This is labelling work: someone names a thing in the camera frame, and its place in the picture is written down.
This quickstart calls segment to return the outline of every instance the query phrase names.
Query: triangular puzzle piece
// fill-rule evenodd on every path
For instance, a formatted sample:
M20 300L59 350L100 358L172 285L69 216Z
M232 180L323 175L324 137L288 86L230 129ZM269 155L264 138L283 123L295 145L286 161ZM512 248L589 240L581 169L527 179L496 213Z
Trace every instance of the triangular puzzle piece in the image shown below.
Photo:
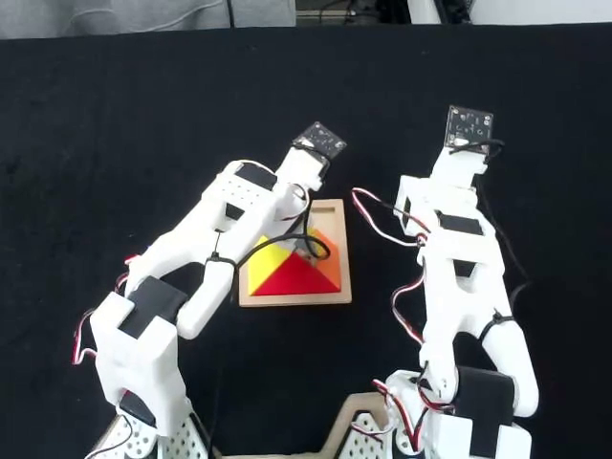
M342 280L340 275L340 257L336 244L330 241L325 234L315 230L314 236L319 238L327 247L329 247L329 258L317 260L315 268L317 268L325 277L327 277L338 289L342 288Z
M339 292L335 286L317 268L292 253L253 295L307 295L332 294Z
M256 245L267 240L268 238L266 236L261 236ZM280 247L278 244L271 244L261 251L257 251L248 263L249 295L253 295L259 286L261 286L261 284L265 282L290 255L291 251Z

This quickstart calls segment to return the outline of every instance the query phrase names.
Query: black fabric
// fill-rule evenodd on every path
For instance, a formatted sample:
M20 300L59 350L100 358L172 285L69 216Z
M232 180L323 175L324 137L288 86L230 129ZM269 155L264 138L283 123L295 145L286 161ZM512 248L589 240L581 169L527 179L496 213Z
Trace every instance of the black fabric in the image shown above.
M0 42L3 453L82 457L108 426L113 408L93 364L69 363L74 326L113 288L124 257L170 230L228 161L274 167L320 120L349 146L318 197L364 186L392 201L401 174L429 174L452 103L493 112L507 144L484 183L535 280L515 304L541 394L535 417L519 421L533 457L601 451L611 39L612 26L585 25ZM345 205L353 304L224 304L199 338L180 343L208 425L220 381L214 443L224 453L319 449L348 394L418 367L388 308L392 290L419 274L414 252ZM375 216L400 232L388 211ZM508 265L513 288L521 279ZM423 300L403 299L417 326ZM456 353L460 364L488 365L475 339L458 338Z

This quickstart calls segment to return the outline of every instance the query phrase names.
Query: white perforated plate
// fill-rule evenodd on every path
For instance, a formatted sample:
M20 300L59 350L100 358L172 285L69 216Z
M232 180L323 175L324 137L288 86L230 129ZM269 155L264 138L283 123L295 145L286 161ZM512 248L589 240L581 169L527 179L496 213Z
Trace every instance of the white perforated plate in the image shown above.
M205 443L191 418L185 420L175 436L157 439L151 427L131 416L127 419L133 428L130 439L120 447L96 455L95 459L144 459L148 457L152 444L153 448L157 448L157 459L207 459ZM130 428L125 420L118 417L97 449L112 447L122 442L129 433Z
M365 430L380 430L370 413L361 413L355 422ZM340 447L338 459L387 459L387 439L389 435L382 435L381 442L363 435L349 427L344 445Z

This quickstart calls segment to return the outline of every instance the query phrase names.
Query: black wire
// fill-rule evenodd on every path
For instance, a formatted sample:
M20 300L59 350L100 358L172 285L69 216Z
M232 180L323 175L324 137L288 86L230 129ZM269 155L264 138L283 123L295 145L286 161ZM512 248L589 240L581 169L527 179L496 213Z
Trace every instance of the black wire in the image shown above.
M522 284L518 285L517 287L514 287L514 290L512 291L512 293L510 294L510 296L508 297L508 302L510 303L510 312L514 314L514 305L516 303L516 299L518 298L518 296L527 288L532 286L532 282L530 280L523 282Z
M262 249L270 246L271 244L275 244L275 243L281 242L281 241L289 241L289 240L292 240L292 239L294 239L294 240L301 239L303 241L314 242L315 244L318 244L319 246L321 246L323 248L323 250L325 251L325 254L323 254L322 256L318 257L321 260L325 260L325 259L329 258L330 255L332 254L332 252L330 251L329 247L327 247L327 244L325 244L323 241L321 241L317 237L311 236L310 234L285 233L285 234L281 234L279 236L271 237L267 241L262 242L258 246L255 246L250 251L248 251L247 254L245 256L243 256L242 259L238 263L236 263L236 270L239 270L240 268L242 268L244 266L244 264L247 263L247 261L249 261L249 259L253 255L255 255L258 251L261 251Z
M423 412L421 413L421 416L419 416L419 420L417 421L417 424L414 425L414 431L418 431L418 429L421 427L421 424L423 423L423 420L425 419L425 415L427 414L427 412L429 411L429 408L424 408Z
M484 145L491 147L490 151L487 153L487 157L485 158L485 164L492 160L494 157L496 157L501 152L501 150L504 149L504 146L506 146L503 141L500 141L498 139L486 139L480 142L466 143L465 145L456 146L449 151L449 155L453 155L460 151L472 150L473 148L477 148L479 146Z
M127 417L124 414L121 414L120 417L122 417L123 421L130 427L129 436L125 440L117 443L116 445L113 445L112 447L94 449L93 451L90 451L85 457L88 457L89 459L94 459L96 456L101 455L103 452L112 451L113 449L116 449L118 447L125 445L132 438L132 435L134 435L134 428L132 427L132 424L127 420Z
M493 146L496 147L495 149L491 148L491 150L487 154L487 157L485 158L485 164L487 164L490 160L496 157L503 150L506 144L503 141L500 141L498 139L487 139L481 142L467 143L465 145L457 146L456 148L453 148L452 150L450 150L449 154L452 155L453 153L457 153L459 151L464 151L464 150L469 150L474 147L482 146L482 145L490 145L491 147ZM518 256L516 256L516 252L514 251L513 245L510 242L510 238L508 237L506 232L499 226L499 223L497 223L497 221L495 220L495 217L493 216L491 205L489 204L489 199L487 199L487 193L485 193L485 183L484 183L484 179L482 175L475 175L474 183L476 185L476 190L480 198L480 203L482 204L483 209L487 213L487 217L491 221L491 224L497 231L497 234L499 234L499 237L501 238L502 243L506 247L508 255L510 256L511 260L514 263L514 266L520 272L520 275L524 279L529 279L529 276L527 275L527 270L525 270L525 267L518 259Z
M497 231L497 234L499 234L499 237L501 238L502 243L504 244L504 246L506 247L506 250L508 251L508 255L510 256L510 259L513 261L516 269L520 272L520 275L522 275L524 279L529 279L529 276L527 275L527 271L525 270L525 267L520 262L520 260L518 259L518 256L516 256L516 253L514 252L514 248L513 248L512 243L510 242L510 238L508 237L506 232L504 232L504 230L501 229L501 227L499 226L499 223L497 223L497 221L495 220L495 217L492 214L491 206L489 204L489 200L487 199L487 193L485 193L484 180L482 179L480 175L476 175L474 181L476 183L476 189L480 196L480 202L482 203L483 209L487 212L487 217L489 218L489 220L491 221L491 224Z
M223 377L223 369L219 370L219 377L217 379L217 388L215 390L214 395L214 405L212 407L212 421L210 423L210 434L208 436L208 445L207 445L207 459L211 459L212 453L212 437L214 436L214 430L217 428L217 419L219 417L219 399L221 394L221 379Z
M235 29L236 20L233 15L233 4L231 3L231 0L228 0L228 16L229 16L229 28Z

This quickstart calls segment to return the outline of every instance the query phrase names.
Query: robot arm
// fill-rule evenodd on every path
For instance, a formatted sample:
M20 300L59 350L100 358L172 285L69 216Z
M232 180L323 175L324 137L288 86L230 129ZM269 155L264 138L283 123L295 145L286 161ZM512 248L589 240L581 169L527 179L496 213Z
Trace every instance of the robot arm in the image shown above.
M491 131L491 114L450 107L445 146L430 177L403 176L395 204L406 235L423 232L409 215L430 229L417 255L425 270L427 316L420 364L433 402L454 406L452 416L434 410L424 426L426 443L439 457L529 457L531 447L529 433L512 417L536 411L536 377L512 318L495 228L476 208L471 186L487 169ZM458 332L480 340L497 373L456 365L452 343ZM388 383L418 418L425 407L418 385L397 375ZM490 389L499 390L499 397L478 395ZM486 406L486 400L493 402ZM505 402L494 406L498 400Z
M226 297L237 264L261 236L292 230L346 146L320 123L298 137L276 172L234 161L200 202L145 253L132 259L124 296L110 294L91 316L96 368L106 400L167 437L191 411L177 366L178 336L194 339ZM205 266L191 298L161 277Z

